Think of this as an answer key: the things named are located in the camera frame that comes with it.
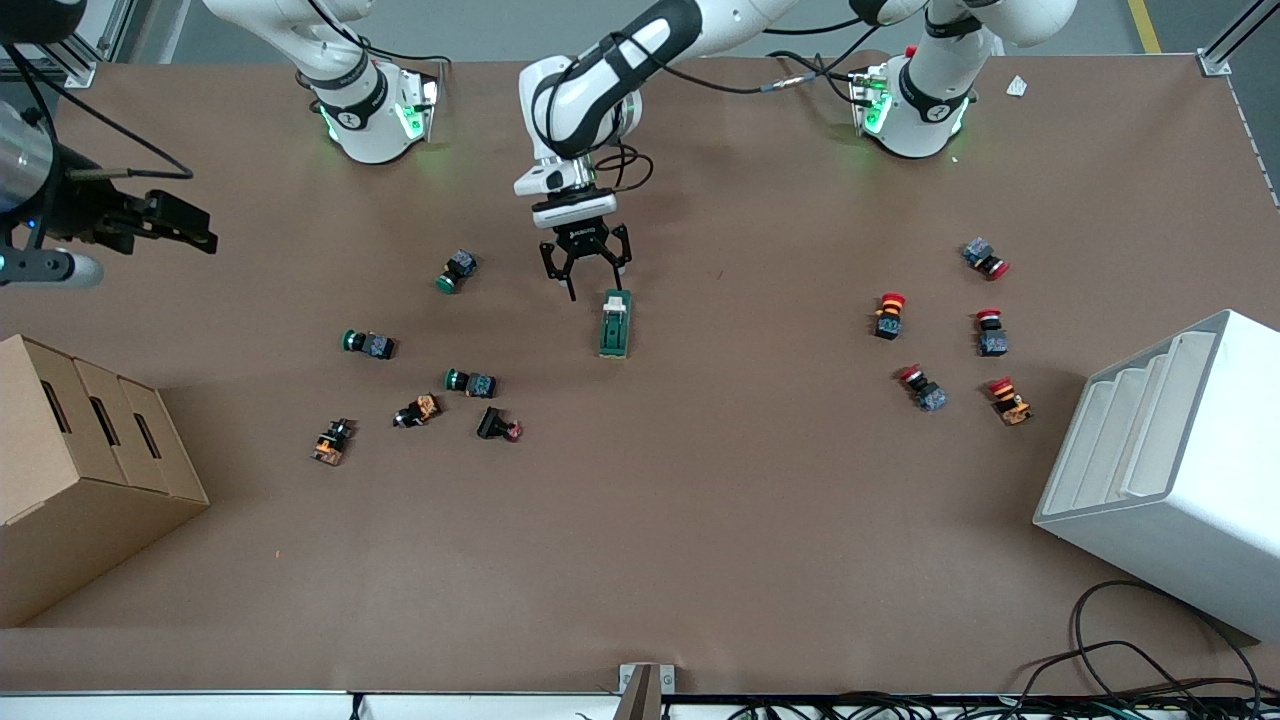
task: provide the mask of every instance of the white container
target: white container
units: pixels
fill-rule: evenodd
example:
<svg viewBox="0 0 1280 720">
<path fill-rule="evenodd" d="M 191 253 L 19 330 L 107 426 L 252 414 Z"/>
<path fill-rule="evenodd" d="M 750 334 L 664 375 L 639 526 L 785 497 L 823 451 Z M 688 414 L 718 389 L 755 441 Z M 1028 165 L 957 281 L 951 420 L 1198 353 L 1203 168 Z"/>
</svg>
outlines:
<svg viewBox="0 0 1280 720">
<path fill-rule="evenodd" d="M 1280 643 L 1280 332 L 1224 310 L 1089 378 L 1034 523 Z"/>
</svg>

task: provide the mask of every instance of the brown table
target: brown table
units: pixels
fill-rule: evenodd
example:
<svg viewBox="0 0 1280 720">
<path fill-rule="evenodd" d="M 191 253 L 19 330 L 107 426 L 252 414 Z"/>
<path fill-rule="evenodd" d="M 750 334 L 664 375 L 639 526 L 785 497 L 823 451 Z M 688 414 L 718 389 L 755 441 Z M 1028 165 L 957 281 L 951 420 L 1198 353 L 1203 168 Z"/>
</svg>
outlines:
<svg viewBox="0 0 1280 720">
<path fill-rule="evenodd" d="M 388 167 L 328 143 L 292 72 L 111 67 L 88 94 L 197 169 L 165 187 L 214 214 L 221 250 L 97 252 L 102 287 L 5 290 L 0 331 L 168 388 L 212 509 L 0 634 L 5 689 L 582 691 L 650 659 L 699 692 L 1006 691 L 1119 575 L 1030 525 L 1084 378 L 1225 306 L 1280 324 L 1276 209 L 1226 82 L 1190 56 L 996 59 L 923 161 L 852 137 L 822 87 L 655 78 L 632 141 L 658 170 L 614 218 L 636 252 L 625 363 L 595 356 L 605 265 L 580 264 L 570 304 L 511 193 L 516 65 L 458 65 L 452 142 Z M 151 161 L 70 108 L 59 129 L 105 165 Z M 957 256 L 979 234 L 1012 263 L 998 283 Z M 484 265 L 445 297 L 460 246 Z M 867 331 L 886 291 L 909 297 L 895 343 Z M 991 305 L 1002 360 L 973 350 Z M 402 352 L 340 352 L 348 327 Z M 895 382 L 913 363 L 945 411 Z M 454 395 L 390 428 L 451 366 L 500 378 L 518 445 L 476 439 L 485 402 Z M 979 392 L 1005 374 L 1025 427 Z M 361 428 L 330 469 L 308 452 L 338 416 Z M 1180 675 L 1240 673 L 1152 598 L 1100 597 L 1087 625 Z M 1252 656 L 1275 683 L 1280 650 Z"/>
</svg>

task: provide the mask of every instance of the small toy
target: small toy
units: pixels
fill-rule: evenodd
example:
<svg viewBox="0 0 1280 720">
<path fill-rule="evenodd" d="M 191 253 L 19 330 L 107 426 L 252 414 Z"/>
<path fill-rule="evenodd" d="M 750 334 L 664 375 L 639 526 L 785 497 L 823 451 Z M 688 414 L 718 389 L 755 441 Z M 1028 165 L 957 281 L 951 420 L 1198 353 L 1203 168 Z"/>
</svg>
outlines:
<svg viewBox="0 0 1280 720">
<path fill-rule="evenodd" d="M 1023 401 L 1023 396 L 1014 389 L 1014 380 L 1000 378 L 988 383 L 987 389 L 996 397 L 996 413 L 1006 425 L 1016 425 L 1032 419 L 1032 406 Z"/>
<path fill-rule="evenodd" d="M 876 311 L 876 337 L 897 340 L 902 332 L 902 307 L 906 299 L 896 292 L 886 292 L 881 297 L 881 309 Z"/>
<path fill-rule="evenodd" d="M 444 264 L 444 273 L 435 278 L 435 287 L 444 295 L 453 295 L 458 291 L 458 284 L 470 278 L 476 272 L 476 256 L 466 250 L 458 250 Z"/>
<path fill-rule="evenodd" d="M 627 356 L 631 336 L 631 291 L 604 291 L 604 316 L 600 318 L 600 357 Z"/>
<path fill-rule="evenodd" d="M 448 373 L 444 373 L 444 389 L 465 392 L 467 397 L 484 397 L 488 400 L 498 391 L 498 380 L 480 373 L 467 374 L 451 369 Z"/>
<path fill-rule="evenodd" d="M 947 404 L 947 393 L 937 383 L 929 382 L 919 365 L 902 370 L 902 382 L 915 393 L 915 402 L 922 410 L 933 413 Z"/>
<path fill-rule="evenodd" d="M 989 281 L 998 281 L 1009 272 L 1009 263 L 996 258 L 991 243 L 980 237 L 964 246 L 964 259 Z"/>
<path fill-rule="evenodd" d="M 440 404 L 431 393 L 421 395 L 412 405 L 401 410 L 392 418 L 392 425 L 397 428 L 420 428 L 428 420 L 443 413 Z"/>
<path fill-rule="evenodd" d="M 476 434 L 481 439 L 503 438 L 507 442 L 516 442 L 520 439 L 520 434 L 525 432 L 525 428 L 520 427 L 520 423 L 507 423 L 502 419 L 502 410 L 497 407 L 489 407 L 484 411 L 484 416 L 480 418 L 480 427 L 476 428 Z"/>
<path fill-rule="evenodd" d="M 379 360 L 390 360 L 392 354 L 396 352 L 396 341 L 376 333 L 347 331 L 342 336 L 342 348 L 348 352 L 364 352 Z"/>
<path fill-rule="evenodd" d="M 1009 352 L 1009 337 L 1000 322 L 1000 310 L 988 307 L 978 311 L 978 352 L 983 357 L 1000 357 Z"/>
<path fill-rule="evenodd" d="M 329 423 L 329 432 L 316 438 L 316 448 L 311 451 L 311 457 L 337 468 L 342 462 L 342 452 L 347 448 L 348 439 L 351 439 L 351 420 L 346 418 L 334 420 Z"/>
</svg>

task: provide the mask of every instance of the box handle slot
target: box handle slot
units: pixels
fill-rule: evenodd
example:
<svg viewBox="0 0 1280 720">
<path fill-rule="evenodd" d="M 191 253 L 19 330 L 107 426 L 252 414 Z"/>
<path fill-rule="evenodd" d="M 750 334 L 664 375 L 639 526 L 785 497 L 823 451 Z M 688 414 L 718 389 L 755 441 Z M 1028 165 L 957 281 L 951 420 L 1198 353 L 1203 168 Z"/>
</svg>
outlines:
<svg viewBox="0 0 1280 720">
<path fill-rule="evenodd" d="M 58 429 L 64 434 L 70 434 L 72 427 L 67 424 L 67 415 L 63 413 L 63 404 L 58 402 L 58 393 L 54 392 L 54 386 L 46 380 L 40 380 L 40 387 L 45 388 L 45 397 L 49 398 L 49 409 L 54 411 L 54 419 L 58 420 Z"/>
<path fill-rule="evenodd" d="M 113 446 L 120 445 L 120 437 L 115 434 L 115 427 L 111 425 L 111 416 L 106 414 L 106 407 L 102 405 L 102 400 L 91 395 L 88 401 L 93 405 L 93 414 L 97 415 L 97 421 L 102 425 L 102 434 L 106 436 L 106 442 Z"/>
<path fill-rule="evenodd" d="M 160 460 L 160 448 L 156 447 L 156 441 L 151 437 L 151 428 L 147 427 L 147 419 L 137 413 L 133 414 L 133 419 L 138 421 L 138 429 L 142 430 L 142 439 L 147 441 L 147 450 L 151 451 L 151 457 Z"/>
</svg>

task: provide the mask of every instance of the beige box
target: beige box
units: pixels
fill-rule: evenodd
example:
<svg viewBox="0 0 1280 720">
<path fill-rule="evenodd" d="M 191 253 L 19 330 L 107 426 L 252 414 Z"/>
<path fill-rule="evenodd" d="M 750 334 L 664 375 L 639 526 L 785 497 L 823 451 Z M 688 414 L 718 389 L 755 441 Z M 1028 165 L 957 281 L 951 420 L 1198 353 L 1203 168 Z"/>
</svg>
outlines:
<svg viewBox="0 0 1280 720">
<path fill-rule="evenodd" d="M 207 506 L 159 393 L 22 336 L 0 342 L 0 626 Z"/>
</svg>

